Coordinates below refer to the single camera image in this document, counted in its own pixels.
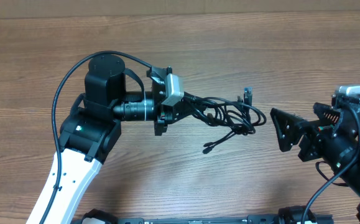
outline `wooden table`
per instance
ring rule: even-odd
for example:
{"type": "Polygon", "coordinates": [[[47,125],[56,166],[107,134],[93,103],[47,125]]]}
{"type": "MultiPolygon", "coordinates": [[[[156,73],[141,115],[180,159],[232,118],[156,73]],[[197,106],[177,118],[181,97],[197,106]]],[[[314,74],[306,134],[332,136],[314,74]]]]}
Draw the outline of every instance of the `wooden table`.
{"type": "MultiPolygon", "coordinates": [[[[0,20],[0,223],[27,220],[55,151],[53,94],[67,70],[99,50],[118,50],[166,67],[198,96],[236,99],[254,87],[254,105],[316,119],[314,102],[330,103],[337,84],[360,83],[360,11],[79,17],[0,20]]],[[[145,68],[125,60],[147,87],[145,68]]],[[[60,126],[86,66],[58,102],[60,126]]],[[[138,90],[127,79],[128,90],[138,90]]],[[[298,147],[279,151],[269,118],[252,136],[236,136],[211,153],[202,145],[226,128],[193,118],[154,136],[151,122],[123,123],[122,136],[86,191],[76,217],[92,208],[119,217],[240,217],[306,204],[324,180],[298,147]]],[[[330,186],[314,203],[355,223],[359,199],[330,186]]]]}

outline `wooden tabletop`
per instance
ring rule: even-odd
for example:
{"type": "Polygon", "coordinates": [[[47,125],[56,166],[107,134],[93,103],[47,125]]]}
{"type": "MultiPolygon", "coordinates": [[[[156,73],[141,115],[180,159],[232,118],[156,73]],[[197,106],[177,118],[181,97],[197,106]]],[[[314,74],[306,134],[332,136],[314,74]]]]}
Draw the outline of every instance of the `wooden tabletop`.
{"type": "MultiPolygon", "coordinates": [[[[253,104],[267,117],[276,107],[314,120],[313,104],[330,104],[336,85],[360,83],[360,11],[0,20],[0,223],[27,220],[55,152],[55,90],[72,65],[100,50],[170,65],[194,95],[235,100],[253,86],[253,104]]],[[[148,90],[145,68],[125,62],[148,90]]],[[[64,86],[58,126],[84,92],[86,71],[64,86]]],[[[127,89],[139,87],[127,79],[127,89]]],[[[152,122],[123,123],[76,217],[92,208],[144,218],[277,213],[306,204],[325,182],[298,147],[279,151],[270,117],[255,135],[202,154],[228,131],[186,118],[154,136],[152,122]]],[[[352,190],[330,186],[312,210],[356,223],[359,202],[352,190]]]]}

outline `black cable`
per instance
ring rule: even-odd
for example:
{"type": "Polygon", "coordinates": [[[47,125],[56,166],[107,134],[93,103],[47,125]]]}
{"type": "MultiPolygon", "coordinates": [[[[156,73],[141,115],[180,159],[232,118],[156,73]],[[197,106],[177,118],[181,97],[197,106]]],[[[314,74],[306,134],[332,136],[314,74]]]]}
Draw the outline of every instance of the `black cable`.
{"type": "Polygon", "coordinates": [[[83,63],[85,63],[86,61],[88,61],[89,59],[92,59],[93,57],[99,56],[99,55],[103,55],[103,54],[113,54],[113,55],[119,55],[119,56],[123,56],[126,57],[128,59],[131,59],[133,61],[136,61],[146,67],[152,67],[152,65],[150,65],[149,63],[138,59],[134,56],[122,53],[122,52],[117,52],[117,51],[112,51],[112,50],[105,50],[105,51],[100,51],[100,52],[96,52],[93,53],[85,58],[83,58],[82,60],[80,60],[78,63],[76,63],[76,65],[74,65],[69,72],[64,76],[64,78],[62,79],[60,85],[57,88],[57,91],[55,92],[55,96],[54,96],[54,100],[53,100],[53,105],[52,105],[52,109],[51,109],[51,124],[52,124],[52,128],[53,128],[53,135],[54,135],[54,143],[55,143],[55,149],[57,151],[57,163],[58,163],[58,170],[57,170],[57,180],[55,181],[55,185],[54,185],[54,189],[53,189],[53,193],[51,194],[50,197],[50,201],[48,202],[47,208],[44,211],[43,217],[40,220],[40,224],[43,224],[45,219],[47,218],[47,215],[51,209],[51,206],[54,202],[54,198],[57,194],[57,191],[59,189],[59,185],[60,185],[60,179],[61,179],[61,169],[62,169],[62,158],[61,158],[61,149],[60,149],[60,144],[58,142],[58,133],[57,133],[57,124],[55,122],[55,109],[57,107],[57,101],[58,101],[58,96],[61,92],[61,89],[63,87],[63,85],[65,84],[65,82],[68,80],[69,76],[83,63]]]}
{"type": "Polygon", "coordinates": [[[341,176],[342,174],[344,174],[349,168],[351,168],[353,165],[355,165],[355,163],[358,161],[358,156],[360,153],[360,122],[359,122],[359,118],[358,115],[356,114],[355,110],[352,109],[349,105],[345,104],[343,105],[344,109],[348,110],[351,115],[353,116],[357,129],[358,129],[358,145],[356,148],[356,152],[354,153],[353,159],[351,159],[351,161],[344,166],[337,174],[335,174],[334,176],[332,176],[325,184],[323,184],[316,192],[314,195],[312,195],[312,197],[310,198],[310,200],[308,201],[305,210],[303,212],[302,215],[302,220],[301,220],[301,224],[305,223],[305,217],[312,205],[312,203],[315,201],[315,199],[330,185],[332,184],[339,176],[341,176]]]}
{"type": "MultiPolygon", "coordinates": [[[[321,163],[324,163],[324,164],[327,164],[327,162],[325,161],[319,161],[319,162],[316,162],[315,163],[315,168],[316,168],[316,171],[318,171],[318,173],[326,180],[328,181],[329,178],[327,178],[327,176],[321,171],[321,169],[319,168],[319,165],[321,163]]],[[[348,187],[348,185],[346,183],[331,183],[333,185],[336,185],[336,186],[339,186],[339,187],[348,187]]]]}
{"type": "Polygon", "coordinates": [[[223,138],[215,142],[208,142],[204,144],[203,147],[206,147],[203,150],[204,154],[209,153],[215,146],[227,141],[237,134],[246,136],[248,134],[256,133],[256,129],[254,127],[261,126],[267,122],[267,118],[263,112],[251,105],[243,103],[242,101],[229,101],[217,97],[200,98],[189,93],[185,93],[184,100],[194,109],[194,113],[192,114],[194,118],[205,122],[208,126],[225,126],[231,128],[231,131],[223,138]],[[204,114],[204,111],[200,111],[197,106],[214,109],[215,114],[204,114]],[[233,106],[238,111],[228,110],[227,106],[233,106]],[[256,113],[256,122],[251,123],[248,109],[251,109],[256,113]]]}

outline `wire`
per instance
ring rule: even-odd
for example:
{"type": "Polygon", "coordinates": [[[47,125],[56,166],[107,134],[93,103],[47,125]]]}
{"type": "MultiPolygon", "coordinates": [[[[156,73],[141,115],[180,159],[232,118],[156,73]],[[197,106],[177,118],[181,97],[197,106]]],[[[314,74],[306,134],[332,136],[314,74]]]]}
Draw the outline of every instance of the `wire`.
{"type": "MultiPolygon", "coordinates": [[[[325,161],[319,161],[315,163],[315,168],[316,171],[318,171],[319,174],[321,174],[321,176],[325,179],[325,180],[329,180],[329,178],[327,178],[327,176],[321,171],[321,169],[319,168],[319,165],[321,163],[327,164],[327,162],[325,161]]],[[[346,183],[332,183],[333,185],[339,186],[339,187],[348,187],[348,185],[346,183]]]]}
{"type": "Polygon", "coordinates": [[[342,174],[344,174],[349,168],[351,168],[353,165],[355,165],[355,163],[358,161],[358,156],[360,153],[360,121],[358,118],[358,115],[356,114],[355,110],[352,109],[349,105],[344,104],[343,105],[344,109],[348,110],[351,115],[353,116],[357,129],[358,129],[358,145],[356,148],[356,152],[354,153],[353,159],[351,159],[351,161],[344,166],[337,174],[335,174],[334,176],[332,176],[325,184],[323,184],[316,192],[314,195],[312,195],[312,197],[310,198],[310,200],[308,201],[305,210],[303,212],[302,215],[302,220],[301,220],[301,224],[305,223],[305,217],[307,215],[307,212],[309,211],[312,203],[315,201],[315,199],[330,185],[332,184],[339,176],[341,176],[342,174]]]}
{"type": "Polygon", "coordinates": [[[231,131],[221,139],[204,144],[203,147],[206,147],[203,150],[204,154],[209,153],[215,146],[237,134],[246,136],[256,133],[254,127],[261,126],[267,122],[267,118],[263,112],[251,105],[243,103],[241,100],[229,101],[217,97],[200,98],[189,93],[184,94],[184,100],[194,109],[194,118],[205,122],[208,126],[225,126],[231,128],[231,131]],[[233,106],[238,111],[228,110],[227,106],[233,106]],[[204,110],[201,111],[200,109],[201,107],[214,109],[215,114],[204,114],[204,110]],[[253,110],[257,115],[257,121],[254,123],[251,123],[249,109],[253,110]]]}
{"type": "Polygon", "coordinates": [[[76,65],[74,65],[69,72],[64,76],[64,78],[62,79],[60,85],[57,88],[57,91],[55,92],[55,96],[54,96],[54,100],[53,100],[53,105],[52,105],[52,109],[51,109],[51,124],[52,124],[52,128],[53,128],[53,135],[54,135],[54,143],[55,143],[55,149],[57,151],[57,164],[58,164],[58,170],[57,170],[57,179],[55,181],[55,185],[54,185],[54,189],[53,189],[53,193],[51,194],[50,197],[50,201],[48,202],[47,208],[44,211],[43,217],[40,220],[40,224],[43,224],[45,219],[47,218],[47,215],[51,209],[51,206],[54,202],[54,198],[58,192],[59,189],[59,185],[60,185],[60,179],[61,179],[61,171],[62,171],[62,157],[61,157],[61,149],[60,149],[60,144],[58,142],[58,133],[57,133],[57,124],[55,122],[55,109],[57,108],[57,101],[58,101],[58,96],[60,95],[61,89],[63,87],[63,85],[65,84],[65,82],[68,80],[69,76],[83,63],[85,63],[86,61],[88,61],[89,59],[92,59],[93,57],[99,56],[99,55],[103,55],[103,54],[113,54],[113,55],[119,55],[119,56],[123,56],[126,57],[128,59],[131,59],[133,61],[136,61],[146,67],[152,67],[152,65],[150,65],[149,63],[138,59],[132,55],[128,55],[122,52],[117,52],[117,51],[112,51],[112,50],[105,50],[105,51],[100,51],[100,52],[96,52],[93,53],[85,58],[83,58],[82,60],[80,60],[78,63],[76,63],[76,65]]]}

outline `bundle of black string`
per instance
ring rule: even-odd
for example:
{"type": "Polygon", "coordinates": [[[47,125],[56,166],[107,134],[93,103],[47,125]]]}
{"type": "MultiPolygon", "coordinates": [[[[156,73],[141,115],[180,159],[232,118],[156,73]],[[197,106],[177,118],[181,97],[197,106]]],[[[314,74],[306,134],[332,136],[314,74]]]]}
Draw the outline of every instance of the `bundle of black string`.
{"type": "Polygon", "coordinates": [[[256,133],[256,126],[262,126],[267,122],[267,118],[259,109],[246,104],[240,98],[237,101],[229,101],[217,97],[200,98],[189,93],[184,94],[184,101],[187,102],[195,112],[192,114],[194,118],[205,122],[208,126],[225,126],[231,128],[231,131],[215,142],[208,142],[203,145],[204,154],[209,153],[215,146],[227,141],[237,134],[247,136],[256,133]],[[195,105],[205,106],[213,109],[215,114],[200,111],[195,105]],[[257,121],[251,122],[249,111],[253,110],[257,115],[257,121]]]}

